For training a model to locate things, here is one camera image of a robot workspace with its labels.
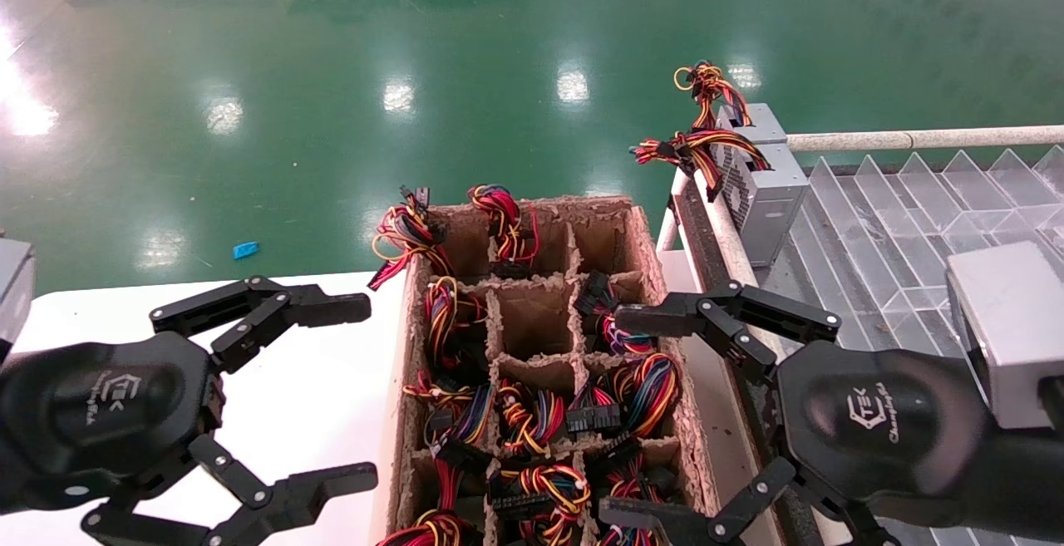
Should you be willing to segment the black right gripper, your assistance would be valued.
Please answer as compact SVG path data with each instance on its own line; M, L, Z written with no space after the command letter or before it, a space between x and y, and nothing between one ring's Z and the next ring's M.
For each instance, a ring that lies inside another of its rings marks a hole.
M650 337L698 337L757 386L776 384L784 446L797 465L778 456L715 516L605 497L601 520L649 530L667 545L744 545L750 524L807 481L841 509L850 545L896 544L871 512L901 522L963 519L964 478L994 427L965 361L839 348L832 312L734 280L706 293L671 292L658 305L619 305L615 325ZM802 348L781 364L752 327Z

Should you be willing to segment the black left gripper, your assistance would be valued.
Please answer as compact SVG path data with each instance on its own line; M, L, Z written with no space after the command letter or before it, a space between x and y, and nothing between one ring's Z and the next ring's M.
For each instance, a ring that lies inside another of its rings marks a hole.
M12 354L2 366L2 511L73 509L106 499L82 520L102 545L259 545L317 523L330 499L377 487L364 462L289 475L266 485L217 443L220 373L237 373L290 327L365 322L365 293L328 295L252 276L150 314L154 337L83 342ZM234 322L210 343L213 327ZM195 467L240 506L207 528L137 514Z

